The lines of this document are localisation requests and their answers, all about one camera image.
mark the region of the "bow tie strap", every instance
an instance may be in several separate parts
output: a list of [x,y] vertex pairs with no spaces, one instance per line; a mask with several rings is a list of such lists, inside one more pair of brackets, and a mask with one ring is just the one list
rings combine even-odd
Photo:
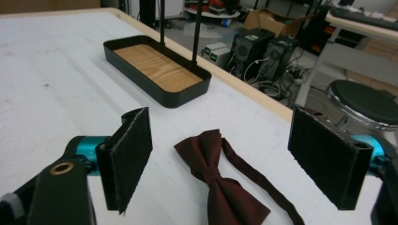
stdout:
[[276,187],[274,187],[262,173],[257,171],[243,158],[238,156],[232,148],[231,144],[229,144],[229,142],[225,138],[222,139],[222,150],[225,153],[228,161],[231,162],[231,164],[234,165],[234,167],[237,168],[241,173],[249,177],[249,179],[251,179],[255,184],[264,189],[269,194],[269,196],[282,209],[287,212],[295,225],[304,224],[304,221],[299,215],[299,212],[296,210],[295,205],[288,201],[284,197],[284,195]]

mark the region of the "table surface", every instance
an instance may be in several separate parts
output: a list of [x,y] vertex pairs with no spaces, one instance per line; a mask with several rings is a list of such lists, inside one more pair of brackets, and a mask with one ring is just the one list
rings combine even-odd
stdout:
[[[292,112],[280,103],[199,57],[199,65],[213,75],[208,92],[166,109],[110,65],[104,41],[140,34],[159,39],[123,12],[0,16],[0,33],[0,195],[57,160],[71,138],[112,135],[120,115],[149,107],[153,152],[126,215],[107,211],[100,178],[88,178],[98,224],[206,224],[208,187],[191,175],[173,146],[214,128],[297,207],[306,224],[371,224],[381,182],[367,176],[357,209],[338,211],[287,150]],[[165,40],[191,58],[190,51]],[[220,171],[270,208],[265,223],[291,224],[224,155]]]

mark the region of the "metal rod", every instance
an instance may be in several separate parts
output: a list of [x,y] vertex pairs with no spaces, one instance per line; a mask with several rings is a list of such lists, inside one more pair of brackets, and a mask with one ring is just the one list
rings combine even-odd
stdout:
[[203,0],[199,0],[198,9],[196,11],[196,25],[195,25],[195,35],[193,39],[193,51],[192,51],[192,62],[195,64],[196,64],[196,55],[198,52],[200,23],[202,21],[202,7],[203,7]]
[[161,24],[161,46],[164,46],[164,0],[161,0],[161,15],[159,20]]

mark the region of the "cardboard box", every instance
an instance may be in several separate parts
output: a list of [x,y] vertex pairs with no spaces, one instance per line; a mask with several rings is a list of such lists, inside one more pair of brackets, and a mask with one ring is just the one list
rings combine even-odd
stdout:
[[249,13],[243,24],[243,28],[252,30],[260,27],[275,33],[275,37],[279,35],[288,35],[295,38],[302,23],[311,17],[313,17],[313,15],[295,19],[278,15],[267,9],[257,9]]

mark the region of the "electronic equipment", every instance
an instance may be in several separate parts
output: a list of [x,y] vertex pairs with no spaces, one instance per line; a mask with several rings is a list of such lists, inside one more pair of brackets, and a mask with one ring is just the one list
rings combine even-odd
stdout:
[[246,69],[255,60],[261,59],[275,34],[265,29],[253,29],[235,34],[229,60],[224,69],[236,77],[250,79],[258,71],[258,65]]
[[231,52],[228,48],[221,48],[211,52],[209,61],[218,67],[222,67],[226,60],[228,60],[229,53]]
[[354,4],[355,0],[340,0],[339,5],[342,7],[345,6],[352,6],[352,4]]
[[288,36],[279,36],[271,40],[263,55],[264,60],[258,71],[258,80],[275,82],[284,74],[290,58],[299,42]]
[[354,12],[354,11],[350,11],[348,9],[340,8],[340,7],[331,8],[330,14],[335,17],[346,19],[349,21],[366,23],[369,25],[398,31],[398,22],[396,19],[392,20],[391,18],[387,18],[387,17],[375,18],[375,17],[372,17],[371,15],[368,16],[362,12]]
[[203,58],[209,59],[212,51],[215,51],[215,50],[218,50],[218,49],[221,49],[224,47],[226,47],[226,44],[224,44],[222,42],[206,45],[205,50],[203,52]]

